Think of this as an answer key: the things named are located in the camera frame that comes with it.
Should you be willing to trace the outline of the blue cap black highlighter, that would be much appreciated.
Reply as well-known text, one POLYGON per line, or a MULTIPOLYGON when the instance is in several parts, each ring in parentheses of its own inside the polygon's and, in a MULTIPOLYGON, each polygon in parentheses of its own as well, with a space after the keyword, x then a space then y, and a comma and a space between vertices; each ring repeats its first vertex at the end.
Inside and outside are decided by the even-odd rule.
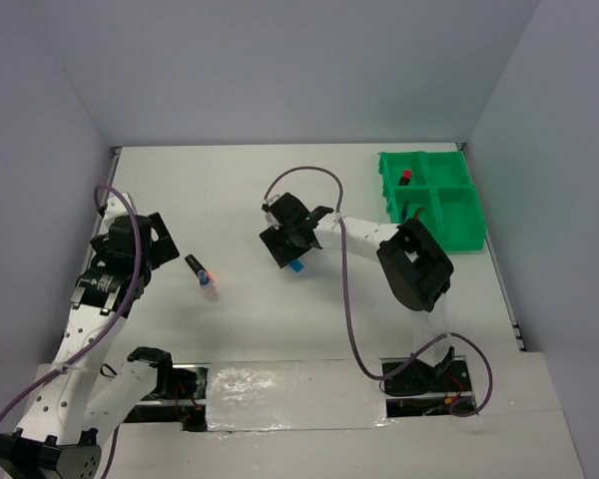
POLYGON ((299 259, 293 259, 289 262, 288 267, 295 273, 303 270, 303 264, 299 259))

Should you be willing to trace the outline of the pink cap black highlighter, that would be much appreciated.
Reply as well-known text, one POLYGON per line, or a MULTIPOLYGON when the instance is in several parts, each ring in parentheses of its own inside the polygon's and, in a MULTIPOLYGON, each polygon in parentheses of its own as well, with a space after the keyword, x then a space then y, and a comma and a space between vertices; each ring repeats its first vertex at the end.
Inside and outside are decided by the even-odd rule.
POLYGON ((405 169, 401 173, 401 176, 398 180, 398 184, 403 187, 409 186, 411 183, 411 179, 412 179, 412 170, 405 169))

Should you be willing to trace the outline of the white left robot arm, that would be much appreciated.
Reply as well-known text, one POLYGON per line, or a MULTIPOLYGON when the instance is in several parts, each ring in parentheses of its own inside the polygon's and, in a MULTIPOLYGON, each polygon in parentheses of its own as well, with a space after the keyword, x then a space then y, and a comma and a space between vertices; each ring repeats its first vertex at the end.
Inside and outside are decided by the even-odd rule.
POLYGON ((68 323, 49 372, 14 431, 0 432, 0 468, 12 478, 93 478, 102 449, 136 403, 176 384, 169 352, 134 349, 117 375, 93 391, 115 337, 152 272, 179 257, 157 213, 118 215, 91 245, 95 257, 76 281, 68 323))

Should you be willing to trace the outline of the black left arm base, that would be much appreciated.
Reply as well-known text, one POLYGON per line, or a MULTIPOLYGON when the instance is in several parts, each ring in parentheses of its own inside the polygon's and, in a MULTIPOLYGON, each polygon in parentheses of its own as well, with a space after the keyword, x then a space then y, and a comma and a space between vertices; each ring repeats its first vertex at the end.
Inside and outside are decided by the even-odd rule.
POLYGON ((170 389, 142 398, 124 422, 171 424, 185 432, 206 432, 209 369, 210 366, 203 363, 175 364, 170 389))

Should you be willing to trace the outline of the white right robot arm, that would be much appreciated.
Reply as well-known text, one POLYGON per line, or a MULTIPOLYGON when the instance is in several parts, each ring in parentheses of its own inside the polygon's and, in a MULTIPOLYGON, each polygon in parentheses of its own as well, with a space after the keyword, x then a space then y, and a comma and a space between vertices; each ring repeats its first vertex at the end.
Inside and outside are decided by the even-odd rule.
POLYGON ((454 266, 425 225, 414 218, 402 224, 379 224, 345 217, 326 206, 309 210, 290 193, 262 203, 267 228, 260 239, 276 264, 284 268, 312 249, 341 254, 341 284, 345 327, 357 365, 369 378, 387 381, 406 371, 425 390, 436 390, 449 376, 454 347, 448 339, 445 307, 439 305, 450 289, 454 266), (423 344, 399 366, 372 373, 356 344, 348 277, 348 257, 355 255, 379 264, 395 299, 414 314, 411 331, 423 344))

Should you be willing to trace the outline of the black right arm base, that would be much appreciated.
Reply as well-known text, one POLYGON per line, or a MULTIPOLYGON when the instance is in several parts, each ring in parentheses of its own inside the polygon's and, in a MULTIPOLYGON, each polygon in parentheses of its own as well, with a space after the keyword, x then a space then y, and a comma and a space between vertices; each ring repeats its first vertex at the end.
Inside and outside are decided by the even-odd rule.
POLYGON ((450 347, 441 365, 415 360, 399 374, 379 383, 389 418, 471 416, 477 406, 464 356, 450 347))

